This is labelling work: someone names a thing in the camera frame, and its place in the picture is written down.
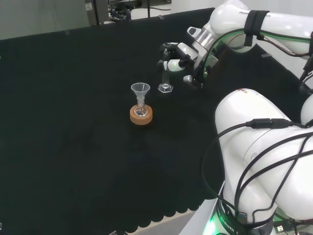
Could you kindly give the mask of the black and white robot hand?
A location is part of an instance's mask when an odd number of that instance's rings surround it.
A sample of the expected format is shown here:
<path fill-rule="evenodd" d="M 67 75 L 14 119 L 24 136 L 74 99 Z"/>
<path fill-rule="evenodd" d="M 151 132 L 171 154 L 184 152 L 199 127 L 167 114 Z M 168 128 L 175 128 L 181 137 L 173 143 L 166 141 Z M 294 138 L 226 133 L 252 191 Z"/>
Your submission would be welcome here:
<path fill-rule="evenodd" d="M 162 82 L 158 87 L 160 92 L 172 92 L 170 74 L 181 72 L 185 68 L 192 68 L 193 74 L 184 76 L 183 81 L 196 89 L 203 87 L 204 81 L 198 75 L 204 67 L 205 55 L 201 55 L 185 43 L 165 42 L 159 50 L 162 55 L 162 59 L 157 62 L 158 70 L 162 73 Z"/>

